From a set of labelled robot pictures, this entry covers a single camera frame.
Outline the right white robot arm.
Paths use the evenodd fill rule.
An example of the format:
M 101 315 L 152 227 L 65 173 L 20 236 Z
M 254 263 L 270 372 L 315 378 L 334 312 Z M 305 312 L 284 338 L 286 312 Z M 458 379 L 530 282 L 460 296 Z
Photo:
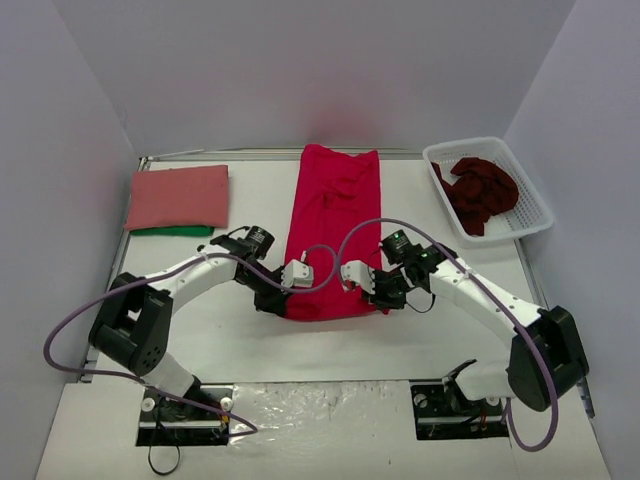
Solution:
M 457 253 L 442 244 L 424 247 L 398 230 L 380 244 L 389 271 L 365 263 L 344 266 L 363 298 L 379 310 L 401 310 L 410 292 L 421 289 L 444 299 L 491 331 L 508 348 L 505 361 L 470 360 L 446 377 L 446 406 L 465 413 L 478 401 L 516 398 L 543 412 L 590 371 L 570 312 L 545 309 L 522 300 L 474 273 Z

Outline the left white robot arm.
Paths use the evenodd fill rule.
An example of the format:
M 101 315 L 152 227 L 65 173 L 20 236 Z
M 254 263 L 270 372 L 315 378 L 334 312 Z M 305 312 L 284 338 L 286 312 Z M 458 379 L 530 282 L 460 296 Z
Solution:
M 281 268 L 270 271 L 261 264 L 274 243 L 268 231 L 252 226 L 245 236 L 220 235 L 199 251 L 238 257 L 255 271 L 232 259 L 215 258 L 190 265 L 181 262 L 177 275 L 149 285 L 137 286 L 138 277 L 125 272 L 112 282 L 112 291 L 128 286 L 126 292 L 105 299 L 89 333 L 89 343 L 147 385 L 167 392 L 165 406 L 179 418 L 189 418 L 205 401 L 201 382 L 181 367 L 167 352 L 171 318 L 191 300 L 211 288 L 230 281 L 254 292 L 258 311 L 282 317 L 290 294 L 258 277 L 281 281 Z

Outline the bright red t shirt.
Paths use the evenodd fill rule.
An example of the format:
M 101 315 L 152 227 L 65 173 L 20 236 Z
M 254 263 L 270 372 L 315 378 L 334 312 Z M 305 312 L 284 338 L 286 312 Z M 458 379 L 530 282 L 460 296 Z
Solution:
M 317 283 L 333 267 L 331 255 L 308 252 L 315 245 L 340 249 L 347 234 L 360 223 L 381 216 L 380 160 L 377 151 L 351 156 L 320 145 L 304 148 L 285 249 L 285 260 L 299 259 L 314 269 Z M 375 307 L 356 289 L 343 290 L 338 277 L 312 294 L 293 295 L 285 317 L 317 322 L 368 315 Z

